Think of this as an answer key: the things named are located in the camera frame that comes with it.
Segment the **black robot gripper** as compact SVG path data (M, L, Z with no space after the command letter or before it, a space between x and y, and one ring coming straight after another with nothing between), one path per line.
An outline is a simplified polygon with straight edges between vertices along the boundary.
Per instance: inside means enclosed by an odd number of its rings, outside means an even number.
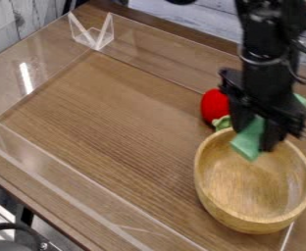
M223 68L220 91L228 96L233 129L241 132L257 116L265 119L260 150L272 152L287 135L302 137L306 107L294 93L300 59L243 60L243 69Z

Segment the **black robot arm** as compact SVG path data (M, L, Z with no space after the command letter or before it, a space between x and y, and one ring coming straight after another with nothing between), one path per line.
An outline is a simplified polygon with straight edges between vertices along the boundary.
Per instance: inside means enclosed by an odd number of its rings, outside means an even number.
M243 26L243 69L220 71L232 126L241 133L261 118L259 150L271 152L306 127L306 106L294 91L300 63L299 36L306 31L306 0L236 0Z

